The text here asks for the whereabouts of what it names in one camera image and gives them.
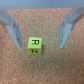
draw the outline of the yellow cube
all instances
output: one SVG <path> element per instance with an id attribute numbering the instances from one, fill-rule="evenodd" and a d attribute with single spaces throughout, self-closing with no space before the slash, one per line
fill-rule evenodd
<path id="1" fill-rule="evenodd" d="M 42 38 L 29 37 L 28 51 L 30 54 L 42 54 Z"/>

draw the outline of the toy block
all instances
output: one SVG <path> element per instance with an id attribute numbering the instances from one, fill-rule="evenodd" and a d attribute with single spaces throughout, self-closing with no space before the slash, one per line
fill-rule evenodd
<path id="1" fill-rule="evenodd" d="M 42 54 L 42 38 L 30 37 L 28 51 L 30 54 Z"/>

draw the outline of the brown surface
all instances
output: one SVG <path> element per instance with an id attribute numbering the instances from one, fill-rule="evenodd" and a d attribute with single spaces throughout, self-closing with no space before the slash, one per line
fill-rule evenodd
<path id="1" fill-rule="evenodd" d="M 59 25 L 71 8 L 6 10 L 16 17 L 23 48 L 19 50 L 0 26 L 0 84 L 84 84 L 84 19 L 62 49 Z M 42 38 L 42 55 L 30 55 L 29 37 Z"/>

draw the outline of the block front face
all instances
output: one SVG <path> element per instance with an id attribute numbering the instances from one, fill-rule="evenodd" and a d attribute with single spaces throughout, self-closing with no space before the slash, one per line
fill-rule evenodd
<path id="1" fill-rule="evenodd" d="M 42 38 L 30 37 L 28 42 L 28 50 L 30 54 L 41 54 Z"/>

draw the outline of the speckled tabletop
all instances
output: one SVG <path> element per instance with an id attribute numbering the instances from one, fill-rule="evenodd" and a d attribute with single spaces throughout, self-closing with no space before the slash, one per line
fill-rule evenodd
<path id="1" fill-rule="evenodd" d="M 0 25 L 0 84 L 84 84 L 84 19 L 62 49 L 58 32 L 71 8 L 6 10 L 14 15 L 23 40 L 19 50 Z M 30 55 L 29 37 L 42 38 L 42 55 Z"/>

